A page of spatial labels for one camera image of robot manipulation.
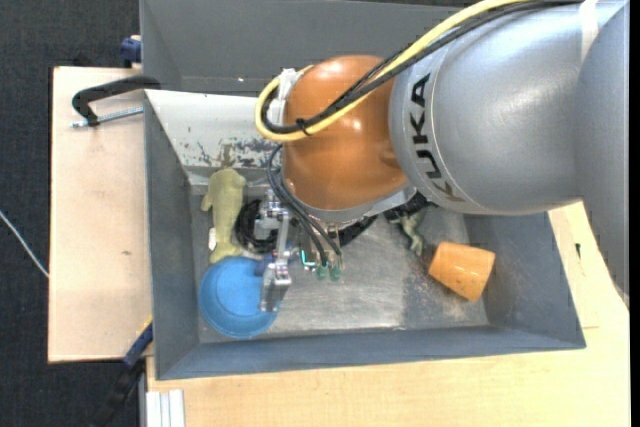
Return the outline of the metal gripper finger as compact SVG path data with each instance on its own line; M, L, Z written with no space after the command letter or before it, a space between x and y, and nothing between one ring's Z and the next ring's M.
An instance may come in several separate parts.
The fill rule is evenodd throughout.
M269 263L262 275L260 310L267 313L278 311L291 284L287 263Z
M265 195L258 206L254 223L254 235L266 240L276 231L276 237L286 239L289 231L290 213L275 195Z

